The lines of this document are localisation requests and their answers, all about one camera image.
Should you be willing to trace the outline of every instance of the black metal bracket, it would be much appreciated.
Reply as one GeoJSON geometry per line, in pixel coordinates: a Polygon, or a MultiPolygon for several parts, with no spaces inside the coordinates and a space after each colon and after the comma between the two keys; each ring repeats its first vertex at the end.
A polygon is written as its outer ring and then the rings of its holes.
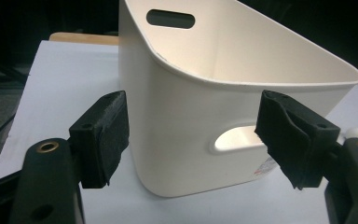
{"type": "Polygon", "coordinates": [[[100,98],[69,129],[27,150],[21,171],[0,179],[0,223],[84,223],[78,183],[109,183],[129,144],[124,91],[100,98]]]}
{"type": "Polygon", "coordinates": [[[317,188],[322,177],[332,224],[358,223],[358,138],[337,143],[339,128],[293,98],[263,91],[255,132],[294,188],[317,188]]]}

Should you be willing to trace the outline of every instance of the white surface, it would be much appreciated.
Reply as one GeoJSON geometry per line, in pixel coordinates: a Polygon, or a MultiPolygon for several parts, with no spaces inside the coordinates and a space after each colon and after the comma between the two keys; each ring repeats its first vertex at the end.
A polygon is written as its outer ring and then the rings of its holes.
{"type": "MultiPolygon", "coordinates": [[[[0,157],[0,178],[21,168],[26,149],[69,127],[100,96],[118,90],[117,47],[42,42],[0,157]]],[[[358,127],[358,86],[327,117],[358,127]]],[[[279,169],[266,177],[179,198],[161,198],[138,180],[131,154],[103,189],[83,189],[86,221],[99,223],[328,223],[325,182],[292,189],[279,169]]]]}
{"type": "Polygon", "coordinates": [[[122,0],[119,12],[131,153],[142,183],[161,196],[268,173],[259,172],[267,148],[249,132],[262,90],[286,93],[325,116],[358,84],[353,66],[235,0],[122,0]],[[150,9],[190,13],[196,22],[190,29],[151,25],[150,9]],[[228,130],[252,140],[238,146],[225,137],[226,149],[216,148],[228,130]]]}

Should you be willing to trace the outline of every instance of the plastic bin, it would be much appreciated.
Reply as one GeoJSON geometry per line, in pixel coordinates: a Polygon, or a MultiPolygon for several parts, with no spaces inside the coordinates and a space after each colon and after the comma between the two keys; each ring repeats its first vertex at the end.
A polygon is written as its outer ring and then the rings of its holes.
{"type": "Polygon", "coordinates": [[[235,0],[122,0],[119,74],[145,187],[173,197],[255,180],[276,163],[254,133],[262,90],[322,116],[358,70],[235,0]]]}

